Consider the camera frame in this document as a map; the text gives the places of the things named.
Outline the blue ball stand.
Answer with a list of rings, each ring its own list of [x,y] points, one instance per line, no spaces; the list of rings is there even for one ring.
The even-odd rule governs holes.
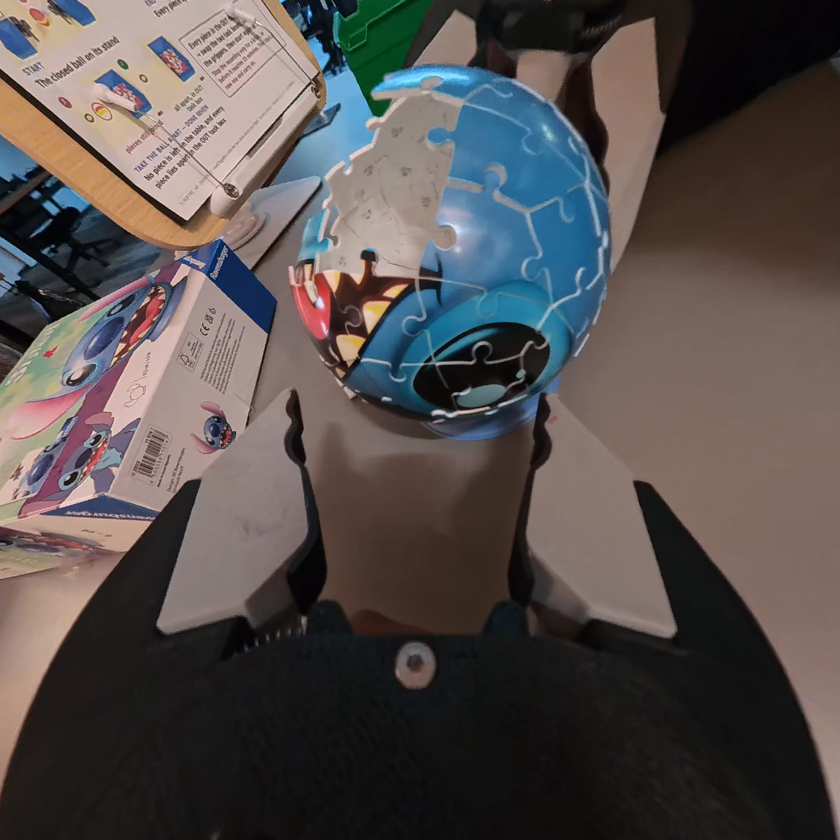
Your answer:
[[[487,415],[422,422],[431,433],[459,442],[475,442],[498,438],[532,423],[537,416],[540,396],[532,395]]]

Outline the blue puzzle ball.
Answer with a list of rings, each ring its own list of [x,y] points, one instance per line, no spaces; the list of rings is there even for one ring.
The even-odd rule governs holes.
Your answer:
[[[556,392],[606,297],[612,230],[589,147],[488,70],[385,77],[372,140],[325,176],[290,291],[350,399],[422,422]]]

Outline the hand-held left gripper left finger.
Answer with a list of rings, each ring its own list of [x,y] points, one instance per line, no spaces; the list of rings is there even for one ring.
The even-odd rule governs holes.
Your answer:
[[[166,635],[243,618],[255,631],[305,616],[327,576],[319,510],[288,389],[208,467],[161,612]]]

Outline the white document stand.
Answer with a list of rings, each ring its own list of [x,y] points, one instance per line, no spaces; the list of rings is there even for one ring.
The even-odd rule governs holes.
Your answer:
[[[263,186],[280,152],[301,139],[330,125],[341,106],[335,103],[322,111],[315,109],[303,121],[306,107],[315,104],[312,92],[303,96],[275,121],[258,143],[216,187],[207,202],[210,213],[223,219],[222,240],[250,269],[265,257],[300,211],[320,189],[322,180],[308,176]]]

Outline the green plastic bin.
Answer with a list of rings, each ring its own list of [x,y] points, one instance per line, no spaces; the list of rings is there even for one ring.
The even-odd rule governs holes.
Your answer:
[[[333,35],[375,117],[382,116],[389,101],[374,100],[371,91],[386,75],[403,68],[431,4],[359,1],[352,13],[337,13],[333,20]]]

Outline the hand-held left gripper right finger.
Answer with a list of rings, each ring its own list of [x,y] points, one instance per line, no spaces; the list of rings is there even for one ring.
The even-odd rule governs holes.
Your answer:
[[[555,394],[542,394],[508,567],[511,599],[538,630],[593,623],[676,636],[634,476]]]

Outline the printed puzzle box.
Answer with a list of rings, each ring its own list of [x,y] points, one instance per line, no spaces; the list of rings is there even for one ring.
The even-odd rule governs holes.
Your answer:
[[[2,382],[2,529],[127,550],[244,431],[276,308],[218,239],[45,328]]]

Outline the printed cardboard box base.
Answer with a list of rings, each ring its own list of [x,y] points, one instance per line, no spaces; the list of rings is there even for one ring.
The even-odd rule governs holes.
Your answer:
[[[31,518],[11,518],[1,526],[1,579],[68,570],[128,551],[156,518],[154,511],[129,506],[118,511],[60,510]]]

